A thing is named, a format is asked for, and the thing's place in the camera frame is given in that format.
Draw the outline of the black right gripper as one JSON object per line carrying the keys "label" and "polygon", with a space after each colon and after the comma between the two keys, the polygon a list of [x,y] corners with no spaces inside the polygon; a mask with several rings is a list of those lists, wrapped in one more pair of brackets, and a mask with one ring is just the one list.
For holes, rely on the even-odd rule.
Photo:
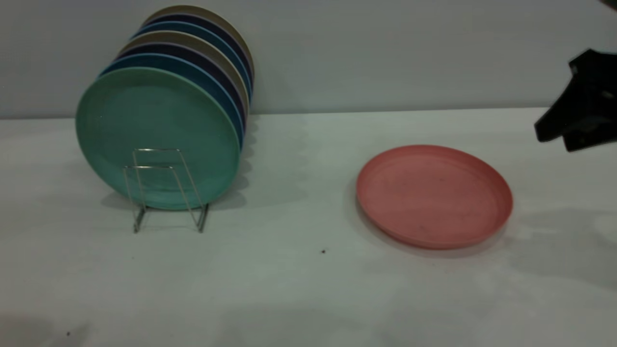
{"label": "black right gripper", "polygon": [[566,151],[576,152],[617,142],[616,55],[588,49],[569,61],[574,86],[534,123],[540,142],[562,137]]}

